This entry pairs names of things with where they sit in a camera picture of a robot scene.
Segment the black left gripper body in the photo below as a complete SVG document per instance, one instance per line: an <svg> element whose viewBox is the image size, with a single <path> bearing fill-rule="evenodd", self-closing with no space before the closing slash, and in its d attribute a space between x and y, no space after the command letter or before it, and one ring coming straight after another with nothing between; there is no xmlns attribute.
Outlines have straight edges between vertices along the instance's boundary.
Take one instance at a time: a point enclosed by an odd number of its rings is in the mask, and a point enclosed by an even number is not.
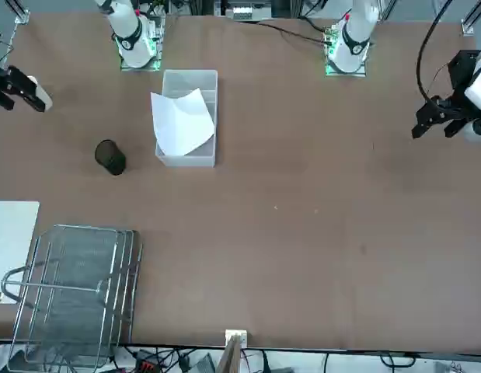
<svg viewBox="0 0 481 373"><path fill-rule="evenodd" d="M448 72L454 96L460 96L466 90L470 96L481 93L477 79L481 74L478 66L481 50L460 50L448 63Z"/></svg>

